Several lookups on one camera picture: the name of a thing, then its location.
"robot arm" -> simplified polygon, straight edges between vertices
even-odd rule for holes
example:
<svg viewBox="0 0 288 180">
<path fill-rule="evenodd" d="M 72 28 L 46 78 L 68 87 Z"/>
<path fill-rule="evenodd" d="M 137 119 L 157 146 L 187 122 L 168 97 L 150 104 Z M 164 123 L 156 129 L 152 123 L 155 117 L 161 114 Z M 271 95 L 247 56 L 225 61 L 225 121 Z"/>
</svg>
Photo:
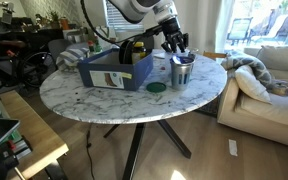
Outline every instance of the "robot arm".
<svg viewBox="0 0 288 180">
<path fill-rule="evenodd" d="M 9 2 L 0 2 L 0 7 L 4 7 L 5 10 L 8 12 L 8 13 L 12 13 L 14 12 L 13 9 L 14 9 L 14 4 L 13 3 L 9 3 Z"/>
<path fill-rule="evenodd" d="M 155 20 L 159 24 L 148 29 L 144 36 L 157 35 L 163 31 L 166 42 L 162 47 L 167 52 L 181 52 L 188 46 L 188 34 L 182 34 L 177 20 L 177 11 L 172 0 L 109 0 L 130 23 L 139 23 L 153 9 Z"/>
</svg>

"green lid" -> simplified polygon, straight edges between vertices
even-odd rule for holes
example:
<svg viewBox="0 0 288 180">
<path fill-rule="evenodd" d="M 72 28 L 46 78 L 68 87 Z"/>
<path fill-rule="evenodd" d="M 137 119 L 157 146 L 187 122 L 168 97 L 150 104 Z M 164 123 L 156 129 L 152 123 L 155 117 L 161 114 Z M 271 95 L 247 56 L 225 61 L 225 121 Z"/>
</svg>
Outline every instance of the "green lid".
<svg viewBox="0 0 288 180">
<path fill-rule="evenodd" d="M 153 82 L 153 83 L 148 84 L 146 86 L 146 89 L 149 92 L 159 93 L 159 92 L 165 91 L 166 85 L 160 82 Z"/>
</svg>

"round table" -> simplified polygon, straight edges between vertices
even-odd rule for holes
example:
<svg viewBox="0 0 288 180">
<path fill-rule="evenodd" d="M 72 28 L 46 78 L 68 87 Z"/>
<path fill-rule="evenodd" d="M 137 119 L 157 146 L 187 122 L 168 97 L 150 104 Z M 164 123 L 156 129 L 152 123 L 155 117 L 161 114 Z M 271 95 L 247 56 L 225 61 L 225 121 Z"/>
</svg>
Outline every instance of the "round table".
<svg viewBox="0 0 288 180">
<path fill-rule="evenodd" d="M 153 54 L 163 53 L 154 50 Z M 165 119 L 193 111 L 217 97 L 226 84 L 226 71 L 216 61 L 197 55 L 186 90 L 171 88 L 169 55 L 154 58 L 153 70 L 137 91 L 84 87 L 80 74 L 56 71 L 40 87 L 43 103 L 64 117 L 100 124 L 115 124 L 107 137 L 119 124 L 137 123 L 123 179 L 133 176 L 136 159 L 144 134 L 145 123 L 157 121 L 175 145 L 187 158 L 190 150 Z M 167 88 L 151 93 L 146 85 L 162 82 Z"/>
</svg>

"small round lid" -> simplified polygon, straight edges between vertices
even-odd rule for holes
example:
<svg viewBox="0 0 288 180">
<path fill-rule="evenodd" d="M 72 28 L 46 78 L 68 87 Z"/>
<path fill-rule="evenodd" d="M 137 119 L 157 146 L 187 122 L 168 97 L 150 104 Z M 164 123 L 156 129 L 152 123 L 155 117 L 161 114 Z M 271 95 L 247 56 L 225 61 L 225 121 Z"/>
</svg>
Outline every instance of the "small round lid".
<svg viewBox="0 0 288 180">
<path fill-rule="evenodd" d="M 136 42 L 134 44 L 134 47 L 143 47 L 144 46 L 144 43 L 143 42 Z"/>
<path fill-rule="evenodd" d="M 166 90 L 166 85 L 160 82 L 153 82 L 146 86 L 149 92 L 159 93 Z"/>
</svg>

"cardboard box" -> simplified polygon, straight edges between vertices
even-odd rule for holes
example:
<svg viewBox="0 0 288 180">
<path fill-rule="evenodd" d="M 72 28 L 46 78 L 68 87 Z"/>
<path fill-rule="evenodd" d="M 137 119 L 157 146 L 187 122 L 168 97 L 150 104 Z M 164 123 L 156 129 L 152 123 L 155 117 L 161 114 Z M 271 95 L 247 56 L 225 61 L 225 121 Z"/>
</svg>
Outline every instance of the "cardboard box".
<svg viewBox="0 0 288 180">
<path fill-rule="evenodd" d="M 152 54 L 136 64 L 120 64 L 119 49 L 109 49 L 77 64 L 86 87 L 136 91 L 153 69 Z"/>
</svg>

